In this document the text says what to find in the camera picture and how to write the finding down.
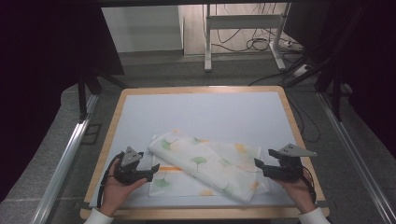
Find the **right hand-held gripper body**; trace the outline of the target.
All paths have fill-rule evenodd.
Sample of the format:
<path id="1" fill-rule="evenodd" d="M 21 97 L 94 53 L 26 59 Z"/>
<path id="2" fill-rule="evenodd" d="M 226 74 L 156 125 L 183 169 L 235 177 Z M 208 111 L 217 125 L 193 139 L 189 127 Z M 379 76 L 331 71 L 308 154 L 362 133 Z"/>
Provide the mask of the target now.
<path id="1" fill-rule="evenodd" d="M 301 157 L 316 157 L 317 153 L 295 146 L 294 144 L 287 144 L 281 149 L 277 150 L 281 155 L 278 160 L 278 166 L 270 166 L 270 178 L 284 182 L 294 182 L 303 174 L 303 165 Z"/>

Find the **aluminium floor rail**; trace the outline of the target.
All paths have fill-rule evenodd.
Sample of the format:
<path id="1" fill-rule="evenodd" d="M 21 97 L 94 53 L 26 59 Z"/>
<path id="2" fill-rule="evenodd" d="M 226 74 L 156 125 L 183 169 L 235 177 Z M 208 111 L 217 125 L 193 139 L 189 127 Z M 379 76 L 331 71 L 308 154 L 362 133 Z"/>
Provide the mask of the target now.
<path id="1" fill-rule="evenodd" d="M 57 196 L 62 188 L 68 170 L 73 162 L 73 159 L 78 151 L 83 135 L 87 130 L 88 124 L 91 120 L 93 110 L 96 106 L 98 97 L 91 95 L 88 103 L 85 104 L 87 115 L 82 121 L 79 121 L 72 132 L 69 141 L 64 149 L 64 153 L 60 158 L 58 165 L 49 181 L 49 184 L 41 198 L 34 216 L 29 224 L 45 224 L 52 206 L 54 205 Z"/>
<path id="2" fill-rule="evenodd" d="M 376 182 L 368 166 L 364 162 L 356 145 L 351 139 L 342 121 L 339 121 L 331 109 L 331 102 L 325 93 L 318 93 L 318 98 L 324 108 L 332 126 L 339 136 L 346 153 L 351 159 L 357 173 L 359 174 L 364 187 L 367 189 L 379 215 L 385 224 L 396 224 L 396 212 L 391 207 L 384 191 Z"/>

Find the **black floor plate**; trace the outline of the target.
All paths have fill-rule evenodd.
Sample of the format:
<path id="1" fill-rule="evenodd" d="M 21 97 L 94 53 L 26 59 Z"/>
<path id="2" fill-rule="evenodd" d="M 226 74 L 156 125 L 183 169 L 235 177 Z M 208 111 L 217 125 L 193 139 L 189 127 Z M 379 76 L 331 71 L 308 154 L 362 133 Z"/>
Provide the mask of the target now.
<path id="1" fill-rule="evenodd" d="M 81 140 L 82 145 L 94 145 L 99 137 L 99 133 L 101 131 L 101 124 L 90 124 Z"/>

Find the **dark curtain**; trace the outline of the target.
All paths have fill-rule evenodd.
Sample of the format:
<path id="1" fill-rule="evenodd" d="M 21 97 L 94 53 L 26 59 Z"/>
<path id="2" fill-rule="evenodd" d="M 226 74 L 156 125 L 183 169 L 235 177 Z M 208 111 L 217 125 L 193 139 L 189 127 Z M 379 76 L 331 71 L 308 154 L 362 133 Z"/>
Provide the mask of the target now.
<path id="1" fill-rule="evenodd" d="M 63 91 L 121 72 L 99 6 L 0 0 L 0 203 L 46 136 Z"/>
<path id="2" fill-rule="evenodd" d="M 396 0 L 304 0 L 290 6 L 284 33 L 315 63 L 331 56 L 353 10 L 366 5 L 336 57 L 349 102 L 396 158 Z"/>

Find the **white cabinet panel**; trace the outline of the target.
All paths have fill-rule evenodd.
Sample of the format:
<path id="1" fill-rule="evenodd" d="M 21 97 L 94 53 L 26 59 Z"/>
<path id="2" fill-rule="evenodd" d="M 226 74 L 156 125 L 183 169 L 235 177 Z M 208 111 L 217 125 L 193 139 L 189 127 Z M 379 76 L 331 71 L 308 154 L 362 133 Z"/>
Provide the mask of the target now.
<path id="1" fill-rule="evenodd" d="M 178 6 L 103 7 L 117 52 L 183 49 Z"/>

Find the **person's right hand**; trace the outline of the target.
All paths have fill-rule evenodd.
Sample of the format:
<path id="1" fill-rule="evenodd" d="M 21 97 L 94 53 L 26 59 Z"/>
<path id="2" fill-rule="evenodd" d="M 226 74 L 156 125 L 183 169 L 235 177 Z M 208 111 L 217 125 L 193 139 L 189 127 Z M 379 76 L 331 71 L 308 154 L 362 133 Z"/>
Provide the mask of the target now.
<path id="1" fill-rule="evenodd" d="M 302 214 L 314 211 L 317 207 L 312 200 L 308 186 L 301 179 L 295 182 L 284 182 L 277 180 L 278 183 L 289 195 L 297 209 Z"/>

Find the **pale blue table mat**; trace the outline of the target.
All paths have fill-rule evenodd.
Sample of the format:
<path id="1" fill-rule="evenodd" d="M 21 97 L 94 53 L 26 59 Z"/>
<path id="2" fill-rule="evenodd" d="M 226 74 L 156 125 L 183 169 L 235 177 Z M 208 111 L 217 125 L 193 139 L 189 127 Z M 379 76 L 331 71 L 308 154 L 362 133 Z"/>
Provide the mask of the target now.
<path id="1" fill-rule="evenodd" d="M 114 158 L 132 147 L 144 152 L 138 167 L 147 170 L 160 164 L 149 152 L 149 144 L 175 130 L 199 139 L 260 147 L 262 152 L 256 159 L 269 165 L 278 164 L 269 155 L 269 149 L 279 150 L 297 141 L 286 107 L 276 91 L 129 95 L 121 105 L 108 156 Z M 127 208 L 290 205 L 287 192 L 258 170 L 268 180 L 269 190 L 255 194 L 248 203 L 223 195 L 151 196 L 152 180 L 134 191 L 124 205 Z"/>

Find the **black metal stand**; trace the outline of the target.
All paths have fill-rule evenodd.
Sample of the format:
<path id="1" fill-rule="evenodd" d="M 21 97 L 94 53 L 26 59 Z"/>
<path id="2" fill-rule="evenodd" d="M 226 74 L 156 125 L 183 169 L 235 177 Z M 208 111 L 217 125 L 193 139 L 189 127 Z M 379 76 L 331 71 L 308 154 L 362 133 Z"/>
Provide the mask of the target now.
<path id="1" fill-rule="evenodd" d="M 120 87 L 121 89 L 128 89 L 126 83 L 114 78 L 113 76 L 104 73 L 100 70 L 82 71 L 78 77 L 78 105 L 79 105 L 79 122 L 82 123 L 88 117 L 86 89 L 89 89 L 93 95 L 98 95 L 102 92 L 102 86 L 99 82 L 99 77 L 106 81 Z"/>
<path id="2" fill-rule="evenodd" d="M 331 111 L 338 121 L 342 120 L 339 108 L 340 98 L 342 96 L 342 76 L 339 72 L 341 56 L 345 51 L 347 41 L 350 39 L 354 29 L 361 19 L 361 15 L 364 10 L 365 5 L 362 3 L 353 5 L 344 14 L 344 18 L 341 19 L 338 25 L 332 29 L 332 32 L 303 57 L 303 61 L 305 62 L 306 59 L 311 57 L 316 51 L 326 50 L 327 53 L 325 54 L 324 59 L 319 63 L 315 63 L 299 77 L 296 77 L 284 84 L 285 88 L 292 88 L 304 80 L 318 74 L 318 79 L 314 85 L 314 89 L 317 92 L 325 92 L 330 86 L 332 86 Z"/>

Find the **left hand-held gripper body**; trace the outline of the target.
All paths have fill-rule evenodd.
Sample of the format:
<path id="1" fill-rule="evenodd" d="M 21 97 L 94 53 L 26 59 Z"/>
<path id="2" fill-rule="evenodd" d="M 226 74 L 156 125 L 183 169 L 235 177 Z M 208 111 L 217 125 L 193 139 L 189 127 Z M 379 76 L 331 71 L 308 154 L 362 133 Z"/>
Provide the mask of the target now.
<path id="1" fill-rule="evenodd" d="M 120 154 L 120 161 L 116 165 L 114 177 L 123 185 L 132 185 L 140 180 L 138 177 L 140 171 L 137 170 L 140 160 L 137 153 L 132 147 L 127 147 Z"/>

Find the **white power strip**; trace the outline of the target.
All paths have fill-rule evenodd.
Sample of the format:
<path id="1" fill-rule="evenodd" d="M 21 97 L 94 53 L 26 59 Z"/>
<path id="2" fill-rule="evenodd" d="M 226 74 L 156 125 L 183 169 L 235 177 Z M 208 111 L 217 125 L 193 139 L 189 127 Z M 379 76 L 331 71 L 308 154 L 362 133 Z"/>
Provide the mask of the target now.
<path id="1" fill-rule="evenodd" d="M 304 74 L 305 72 L 307 72 L 308 70 L 310 70 L 311 69 L 311 66 L 310 65 L 308 65 L 308 64 L 303 64 L 303 65 L 301 65 L 292 75 L 294 76 L 294 77 L 299 77 L 299 76 L 301 76 L 302 74 Z"/>

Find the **person's left hand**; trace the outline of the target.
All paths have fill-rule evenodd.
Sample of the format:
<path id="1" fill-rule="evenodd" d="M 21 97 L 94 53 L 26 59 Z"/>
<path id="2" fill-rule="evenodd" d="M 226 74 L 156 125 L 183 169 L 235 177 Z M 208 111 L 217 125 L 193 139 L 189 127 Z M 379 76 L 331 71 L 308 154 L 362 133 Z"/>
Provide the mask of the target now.
<path id="1" fill-rule="evenodd" d="M 116 211 L 125 203 L 129 195 L 136 189 L 147 183 L 147 179 L 143 178 L 132 185 L 125 186 L 114 177 L 109 177 L 105 184 L 103 202 L 99 211 L 107 216 L 113 217 Z"/>

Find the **white leaf-print cloth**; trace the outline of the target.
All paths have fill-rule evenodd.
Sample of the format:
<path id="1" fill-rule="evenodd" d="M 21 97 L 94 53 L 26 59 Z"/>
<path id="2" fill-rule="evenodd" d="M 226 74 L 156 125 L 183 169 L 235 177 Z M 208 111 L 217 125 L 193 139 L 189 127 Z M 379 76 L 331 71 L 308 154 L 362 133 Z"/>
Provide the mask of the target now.
<path id="1" fill-rule="evenodd" d="M 148 150 L 161 164 L 150 186 L 151 196 L 228 196 L 248 203 L 269 190 L 254 160 L 260 147 L 191 137 L 180 130 L 156 139 Z"/>

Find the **white metal desk frame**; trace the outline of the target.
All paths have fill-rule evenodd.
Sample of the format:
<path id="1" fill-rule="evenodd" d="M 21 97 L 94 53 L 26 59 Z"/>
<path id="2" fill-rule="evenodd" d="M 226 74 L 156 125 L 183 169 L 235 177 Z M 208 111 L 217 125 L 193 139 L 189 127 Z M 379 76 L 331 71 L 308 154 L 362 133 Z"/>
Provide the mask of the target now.
<path id="1" fill-rule="evenodd" d="M 285 71 L 286 65 L 280 56 L 278 44 L 288 16 L 289 8 L 290 3 L 287 3 L 280 14 L 212 15 L 211 5 L 205 5 L 205 71 L 210 72 L 212 70 L 211 31 L 231 29 L 275 29 L 275 37 L 269 41 L 268 45 L 278 69 L 280 71 Z"/>

